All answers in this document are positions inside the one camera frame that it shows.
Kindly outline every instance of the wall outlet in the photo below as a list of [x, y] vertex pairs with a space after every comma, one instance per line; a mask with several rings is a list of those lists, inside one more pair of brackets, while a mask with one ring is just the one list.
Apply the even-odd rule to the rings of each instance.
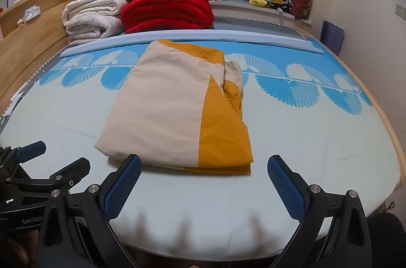
[[396, 15], [399, 15], [401, 18], [404, 18], [405, 8], [399, 4], [396, 4]]

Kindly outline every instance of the mattress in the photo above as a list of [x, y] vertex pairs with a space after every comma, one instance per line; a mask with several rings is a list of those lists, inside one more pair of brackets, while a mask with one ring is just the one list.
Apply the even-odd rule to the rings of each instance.
[[[329, 52], [231, 41], [194, 43], [224, 51], [243, 70], [242, 116], [254, 157], [251, 174], [205, 175], [144, 166], [121, 214], [110, 222], [121, 241], [195, 260], [256, 259], [280, 252], [298, 222], [268, 178], [267, 160], [274, 154], [326, 192], [355, 189], [367, 215], [393, 191], [399, 166], [386, 128], [359, 84]], [[117, 168], [93, 145], [147, 44], [111, 44], [63, 58], [12, 114], [0, 135], [2, 145], [37, 140], [47, 145], [43, 156], [23, 164], [31, 177], [49, 177], [86, 157], [90, 174], [71, 191], [79, 192]], [[325, 220], [320, 236], [329, 222]]]

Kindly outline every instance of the red blanket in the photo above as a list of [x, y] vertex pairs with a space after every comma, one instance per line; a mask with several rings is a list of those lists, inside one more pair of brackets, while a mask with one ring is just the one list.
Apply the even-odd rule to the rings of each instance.
[[207, 0], [133, 0], [123, 10], [125, 33], [169, 29], [204, 29], [214, 16]]

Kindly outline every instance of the wooden headboard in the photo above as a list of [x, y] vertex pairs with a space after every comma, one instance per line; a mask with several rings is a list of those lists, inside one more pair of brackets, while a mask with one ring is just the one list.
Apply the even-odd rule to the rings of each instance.
[[[61, 16], [71, 0], [21, 0], [0, 13], [0, 115], [15, 92], [54, 54], [67, 45]], [[37, 5], [40, 16], [20, 28], [24, 11]]]

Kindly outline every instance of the textured blue pad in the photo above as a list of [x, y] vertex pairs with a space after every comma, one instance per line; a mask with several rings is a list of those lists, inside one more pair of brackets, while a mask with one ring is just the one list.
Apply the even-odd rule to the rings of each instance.
[[305, 200], [274, 157], [268, 160], [268, 175], [292, 219], [305, 218]]
[[35, 143], [31, 143], [30, 145], [26, 145], [23, 148], [19, 148], [17, 151], [17, 163], [25, 163], [29, 160], [43, 155], [46, 151], [47, 147], [45, 143], [42, 141], [38, 141]]
[[121, 171], [121, 175], [116, 183], [104, 197], [103, 215], [107, 221], [119, 216], [121, 209], [141, 175], [141, 169], [141, 159], [138, 156], [132, 157], [131, 162]]

